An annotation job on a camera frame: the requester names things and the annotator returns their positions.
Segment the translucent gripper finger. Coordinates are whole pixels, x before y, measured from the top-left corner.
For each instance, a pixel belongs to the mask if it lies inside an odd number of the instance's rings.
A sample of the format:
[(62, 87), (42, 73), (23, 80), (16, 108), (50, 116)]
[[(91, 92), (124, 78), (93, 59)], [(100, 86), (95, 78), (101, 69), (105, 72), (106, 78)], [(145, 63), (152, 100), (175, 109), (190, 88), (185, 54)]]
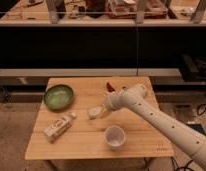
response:
[(104, 109), (104, 105), (97, 105), (88, 109), (89, 113), (100, 113)]
[(104, 111), (104, 112), (101, 112), (100, 114), (94, 116), (93, 119), (103, 119), (103, 118), (108, 117), (110, 114), (111, 114), (110, 111)]

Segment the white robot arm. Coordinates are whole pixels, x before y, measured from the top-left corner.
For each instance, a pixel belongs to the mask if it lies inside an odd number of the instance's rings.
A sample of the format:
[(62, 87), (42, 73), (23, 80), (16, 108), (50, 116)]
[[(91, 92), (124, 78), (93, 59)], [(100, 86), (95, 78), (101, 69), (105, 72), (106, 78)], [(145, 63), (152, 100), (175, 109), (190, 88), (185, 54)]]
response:
[(145, 100), (147, 88), (136, 84), (109, 92), (104, 101), (87, 110), (90, 119), (105, 118), (112, 112), (127, 108), (139, 115), (186, 153), (206, 171), (206, 136), (172, 118)]

